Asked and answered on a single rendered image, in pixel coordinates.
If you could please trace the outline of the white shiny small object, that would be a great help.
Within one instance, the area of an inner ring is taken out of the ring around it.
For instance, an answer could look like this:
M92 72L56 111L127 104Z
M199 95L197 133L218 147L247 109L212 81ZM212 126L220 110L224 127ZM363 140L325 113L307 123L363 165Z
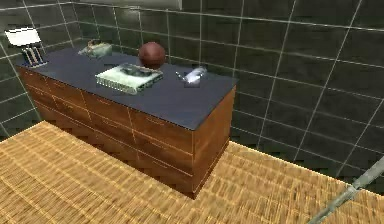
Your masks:
M178 79L184 84L185 87L199 87L202 77L207 73L205 67L199 66L194 68L189 73L176 72Z

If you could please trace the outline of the dark red ball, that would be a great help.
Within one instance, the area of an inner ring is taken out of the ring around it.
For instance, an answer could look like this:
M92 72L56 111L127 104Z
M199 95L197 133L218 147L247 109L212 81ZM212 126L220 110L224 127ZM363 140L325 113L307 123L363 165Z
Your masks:
M165 49L156 42L143 44L138 53L139 60L144 67L159 69L166 60Z

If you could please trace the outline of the brown wooden chest of drawers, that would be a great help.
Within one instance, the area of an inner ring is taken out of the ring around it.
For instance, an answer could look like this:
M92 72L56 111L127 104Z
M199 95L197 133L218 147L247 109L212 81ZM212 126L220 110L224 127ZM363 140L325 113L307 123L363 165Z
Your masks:
M96 82L97 74L135 56L100 59L66 48L46 64L16 69L47 122L190 197L197 197L230 139L236 79L208 73L199 86L177 79L181 67L164 64L163 77L136 95Z

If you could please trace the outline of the pale green book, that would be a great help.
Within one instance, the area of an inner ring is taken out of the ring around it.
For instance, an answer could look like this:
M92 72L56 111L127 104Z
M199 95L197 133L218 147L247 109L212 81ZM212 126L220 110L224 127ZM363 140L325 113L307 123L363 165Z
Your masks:
M136 95L163 78L160 70L124 63L95 76L96 83L130 95Z

